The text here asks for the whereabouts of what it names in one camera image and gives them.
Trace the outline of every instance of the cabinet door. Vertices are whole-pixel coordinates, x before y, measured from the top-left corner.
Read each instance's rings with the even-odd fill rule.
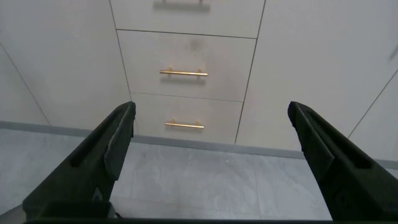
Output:
[[[398,76],[389,82],[349,139],[374,159],[398,161]]]
[[[0,45],[0,121],[48,124],[24,81]]]
[[[348,136],[397,69],[398,1],[268,0],[236,144],[300,150],[291,101]]]
[[[0,30],[51,125],[93,129],[130,100],[108,0],[3,0]]]

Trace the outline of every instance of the drawer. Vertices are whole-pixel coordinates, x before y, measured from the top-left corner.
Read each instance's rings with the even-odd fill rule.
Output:
[[[243,101],[254,39],[119,30],[130,91]],[[168,75],[161,70],[208,73]]]
[[[137,105],[137,128],[142,136],[234,144],[242,103],[178,96],[131,94]],[[201,128],[166,126],[197,125]]]
[[[264,0],[112,0],[117,29],[257,37]]]

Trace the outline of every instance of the gold drawer handle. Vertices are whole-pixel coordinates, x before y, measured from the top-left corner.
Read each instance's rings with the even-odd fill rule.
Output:
[[[177,127],[186,127],[186,128],[205,128],[202,126],[199,121],[197,121],[197,125],[191,125],[191,124],[177,124],[175,122],[175,119],[172,120],[170,123],[164,123],[166,126],[177,126]]]
[[[181,71],[173,71],[172,67],[169,67],[168,70],[161,70],[161,74],[169,74],[169,75],[195,75],[195,76],[208,76],[208,73],[201,72],[199,69],[198,72],[181,72]]]

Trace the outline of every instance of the gray floor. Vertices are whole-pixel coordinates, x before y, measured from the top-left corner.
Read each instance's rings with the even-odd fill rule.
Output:
[[[0,129],[0,214],[82,140]],[[111,201],[125,217],[331,219],[305,160],[139,143],[130,144]]]

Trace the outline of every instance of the baseboard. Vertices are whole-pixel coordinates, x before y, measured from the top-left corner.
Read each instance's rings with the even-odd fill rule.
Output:
[[[25,123],[14,123],[7,121],[0,121],[1,129],[13,129],[21,131],[32,131],[37,133],[49,133],[49,134],[60,134],[67,136],[79,136],[87,137],[91,130],[77,129],[77,128],[63,128],[56,126],[47,126],[39,124],[25,124]],[[221,152],[235,152],[243,154],[255,154],[262,156],[277,156],[277,157],[288,157],[295,159],[304,159],[304,155],[300,151],[290,151],[284,149],[270,149],[263,147],[252,147],[252,146],[239,146],[232,144],[220,144],[212,142],[200,142],[200,141],[188,141],[179,139],[168,139],[158,138],[150,136],[134,135],[131,139],[132,142],[145,143],[145,144],[157,144],[161,146],[177,146],[177,147],[189,147],[193,149],[205,149],[211,151]],[[382,159],[376,159],[376,161],[385,168],[398,169],[398,161],[387,161]]]

